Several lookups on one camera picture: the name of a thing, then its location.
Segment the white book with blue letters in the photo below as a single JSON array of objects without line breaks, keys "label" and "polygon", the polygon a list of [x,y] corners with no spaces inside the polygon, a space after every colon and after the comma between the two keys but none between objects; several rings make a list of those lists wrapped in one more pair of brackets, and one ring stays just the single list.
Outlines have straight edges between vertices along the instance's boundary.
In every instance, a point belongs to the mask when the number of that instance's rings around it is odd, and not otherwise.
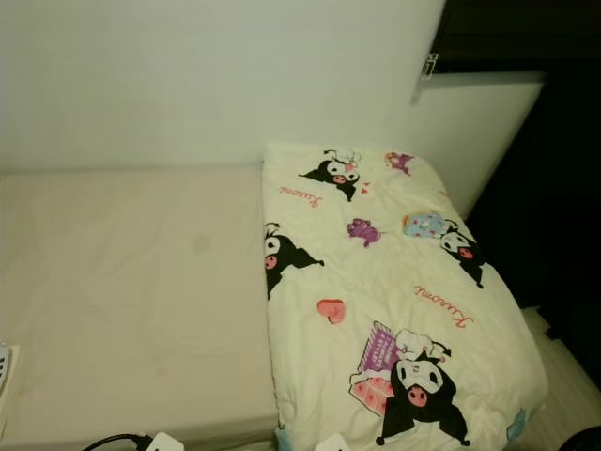
[{"label": "white book with blue letters", "polygon": [[0,390],[4,391],[6,385],[8,385],[8,374],[11,368],[11,362],[13,358],[12,348],[8,344],[0,344]]}]

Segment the cream cartoon print comforter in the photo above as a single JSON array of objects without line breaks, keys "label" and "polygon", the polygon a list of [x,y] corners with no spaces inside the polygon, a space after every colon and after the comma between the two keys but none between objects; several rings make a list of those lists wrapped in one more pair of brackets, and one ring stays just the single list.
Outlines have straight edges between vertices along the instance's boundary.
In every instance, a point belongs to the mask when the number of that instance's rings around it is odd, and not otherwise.
[{"label": "cream cartoon print comforter", "polygon": [[273,145],[262,164],[280,451],[503,451],[548,392],[510,289],[432,164]]}]

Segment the cream sheeted bed mattress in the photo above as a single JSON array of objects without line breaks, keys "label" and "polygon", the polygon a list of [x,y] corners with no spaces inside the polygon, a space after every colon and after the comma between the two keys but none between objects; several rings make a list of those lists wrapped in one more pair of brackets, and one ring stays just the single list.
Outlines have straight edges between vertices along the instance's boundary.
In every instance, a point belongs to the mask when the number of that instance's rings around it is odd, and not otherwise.
[{"label": "cream sheeted bed mattress", "polygon": [[261,185],[257,164],[1,178],[1,450],[271,447]]}]

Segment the dark wooden cabinet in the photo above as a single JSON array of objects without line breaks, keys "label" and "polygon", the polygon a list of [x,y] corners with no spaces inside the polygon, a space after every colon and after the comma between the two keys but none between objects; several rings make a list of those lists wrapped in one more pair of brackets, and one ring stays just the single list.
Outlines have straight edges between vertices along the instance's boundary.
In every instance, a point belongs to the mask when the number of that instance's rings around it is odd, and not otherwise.
[{"label": "dark wooden cabinet", "polygon": [[437,73],[536,72],[540,94],[469,216],[554,336],[601,319],[601,0],[446,0]]}]

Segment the black standing fan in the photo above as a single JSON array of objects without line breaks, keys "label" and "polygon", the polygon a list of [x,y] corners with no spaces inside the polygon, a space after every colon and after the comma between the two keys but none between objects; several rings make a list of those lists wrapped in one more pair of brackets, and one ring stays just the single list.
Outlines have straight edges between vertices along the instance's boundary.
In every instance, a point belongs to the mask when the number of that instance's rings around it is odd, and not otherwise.
[{"label": "black standing fan", "polygon": [[558,451],[601,451],[601,426],[571,435]]}]

